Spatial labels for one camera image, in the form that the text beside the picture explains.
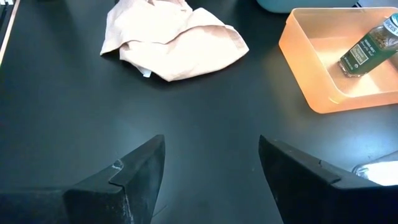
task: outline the teal object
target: teal object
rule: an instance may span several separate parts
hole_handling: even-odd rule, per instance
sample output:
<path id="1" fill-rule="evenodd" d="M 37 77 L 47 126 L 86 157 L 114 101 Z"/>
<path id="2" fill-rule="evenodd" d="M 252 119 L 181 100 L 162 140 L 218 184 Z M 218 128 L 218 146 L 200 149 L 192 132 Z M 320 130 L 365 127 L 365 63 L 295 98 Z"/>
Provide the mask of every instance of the teal object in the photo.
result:
<path id="1" fill-rule="evenodd" d="M 270 12 L 291 12 L 297 7 L 353 7 L 358 0 L 257 0 Z"/>

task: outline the orange plastic container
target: orange plastic container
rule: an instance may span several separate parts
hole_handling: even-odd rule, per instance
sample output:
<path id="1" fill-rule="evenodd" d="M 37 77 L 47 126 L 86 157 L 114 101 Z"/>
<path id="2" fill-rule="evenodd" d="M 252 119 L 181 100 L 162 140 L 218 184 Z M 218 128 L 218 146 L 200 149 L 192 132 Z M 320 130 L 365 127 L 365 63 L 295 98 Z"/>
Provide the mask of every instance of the orange plastic container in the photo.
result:
<path id="1" fill-rule="evenodd" d="M 279 46 L 310 107 L 318 113 L 398 103 L 398 54 L 361 78 L 346 78 L 337 65 L 394 7 L 294 9 Z"/>

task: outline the spice jar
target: spice jar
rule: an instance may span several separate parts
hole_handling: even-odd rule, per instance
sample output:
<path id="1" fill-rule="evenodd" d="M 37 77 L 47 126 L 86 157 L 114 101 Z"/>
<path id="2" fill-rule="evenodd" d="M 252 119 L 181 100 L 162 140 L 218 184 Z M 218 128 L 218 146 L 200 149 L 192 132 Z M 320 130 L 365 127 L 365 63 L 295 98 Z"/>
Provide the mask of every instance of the spice jar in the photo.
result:
<path id="1" fill-rule="evenodd" d="M 339 66 L 347 77 L 361 77 L 398 51 L 398 13 L 371 29 L 341 58 Z"/>

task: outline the black countertop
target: black countertop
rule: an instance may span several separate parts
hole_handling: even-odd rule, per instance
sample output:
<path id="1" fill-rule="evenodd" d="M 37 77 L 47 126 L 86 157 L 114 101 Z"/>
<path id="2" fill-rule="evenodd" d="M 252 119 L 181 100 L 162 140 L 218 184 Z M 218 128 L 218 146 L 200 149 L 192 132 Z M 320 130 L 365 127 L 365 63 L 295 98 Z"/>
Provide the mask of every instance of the black countertop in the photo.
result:
<path id="1" fill-rule="evenodd" d="M 260 134 L 346 170 L 397 150 L 396 105 L 308 107 L 278 47 L 287 15 L 255 0 L 188 1 L 234 26 L 250 52 L 222 71 L 167 83 L 99 56 L 113 2 L 19 6 L 0 69 L 1 187 L 74 184 L 165 134 L 153 223 L 282 223 Z"/>

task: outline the cloth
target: cloth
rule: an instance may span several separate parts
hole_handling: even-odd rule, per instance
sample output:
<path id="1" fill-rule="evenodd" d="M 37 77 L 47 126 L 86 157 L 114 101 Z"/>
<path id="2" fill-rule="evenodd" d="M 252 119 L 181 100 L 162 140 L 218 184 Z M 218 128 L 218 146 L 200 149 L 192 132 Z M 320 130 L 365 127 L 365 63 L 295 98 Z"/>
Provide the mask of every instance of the cloth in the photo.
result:
<path id="1" fill-rule="evenodd" d="M 185 0 L 120 0 L 108 13 L 100 54 L 116 49 L 144 76 L 169 82 L 220 70 L 249 51 L 233 27 Z"/>

